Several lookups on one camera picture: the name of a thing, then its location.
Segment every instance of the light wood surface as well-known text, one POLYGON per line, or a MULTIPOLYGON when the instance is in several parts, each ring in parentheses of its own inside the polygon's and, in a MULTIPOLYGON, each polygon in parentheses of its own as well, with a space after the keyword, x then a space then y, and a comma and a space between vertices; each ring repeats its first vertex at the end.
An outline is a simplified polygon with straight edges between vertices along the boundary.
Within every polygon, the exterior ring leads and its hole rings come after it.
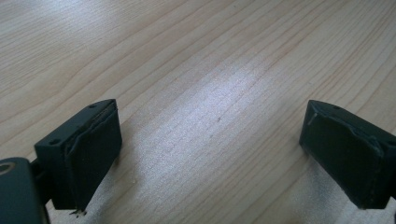
POLYGON ((85 217, 52 223, 393 223, 298 138, 308 99, 396 134, 391 0, 0 2, 0 158, 95 101, 123 148, 85 217))

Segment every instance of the black plastic part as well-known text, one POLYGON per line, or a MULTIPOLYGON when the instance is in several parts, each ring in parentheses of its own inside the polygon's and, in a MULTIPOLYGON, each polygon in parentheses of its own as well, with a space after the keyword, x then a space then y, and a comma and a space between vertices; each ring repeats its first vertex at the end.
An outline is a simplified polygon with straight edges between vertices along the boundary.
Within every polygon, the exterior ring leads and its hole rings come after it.
POLYGON ((121 142, 116 101, 105 100, 82 109, 35 144, 38 162, 53 181, 56 209, 85 210, 120 154, 121 142))
POLYGON ((50 223, 28 160, 0 161, 0 223, 50 223))
POLYGON ((300 145, 359 208, 385 208, 394 196, 396 137, 370 122, 309 101, 300 145))

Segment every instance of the black block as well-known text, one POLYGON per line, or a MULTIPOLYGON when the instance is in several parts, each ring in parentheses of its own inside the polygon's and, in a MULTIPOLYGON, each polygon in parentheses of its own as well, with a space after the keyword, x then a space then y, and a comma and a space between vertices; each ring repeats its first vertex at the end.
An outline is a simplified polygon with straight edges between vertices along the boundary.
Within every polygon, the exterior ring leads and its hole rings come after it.
POLYGON ((394 195, 396 137, 336 105, 309 101, 300 145, 359 208, 394 195))
POLYGON ((53 181, 56 209, 84 210, 120 154, 115 100, 89 105, 35 144, 40 166, 53 181))

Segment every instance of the wooden table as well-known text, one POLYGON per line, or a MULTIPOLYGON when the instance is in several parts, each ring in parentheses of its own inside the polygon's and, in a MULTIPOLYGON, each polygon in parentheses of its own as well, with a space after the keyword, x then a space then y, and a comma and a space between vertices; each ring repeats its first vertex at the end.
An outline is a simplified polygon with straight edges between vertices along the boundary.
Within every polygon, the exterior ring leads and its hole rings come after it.
POLYGON ((391 0, 0 2, 0 158, 115 98, 123 147, 52 223, 393 223, 298 145, 309 99, 396 134, 391 0))

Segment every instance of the small hole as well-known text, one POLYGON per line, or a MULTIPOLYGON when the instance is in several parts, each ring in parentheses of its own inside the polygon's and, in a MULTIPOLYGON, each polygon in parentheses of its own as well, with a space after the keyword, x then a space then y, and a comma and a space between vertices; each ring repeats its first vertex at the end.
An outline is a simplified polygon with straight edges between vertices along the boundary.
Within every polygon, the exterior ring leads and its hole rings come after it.
POLYGON ((53 139, 52 141, 49 142, 50 145, 55 145, 61 142, 61 139, 53 139))
POLYGON ((12 170, 15 166, 15 162, 5 162, 0 164, 0 175, 4 175, 12 170))
POLYGON ((392 147, 396 147, 396 142, 395 141, 388 141, 388 144, 391 145, 392 147))

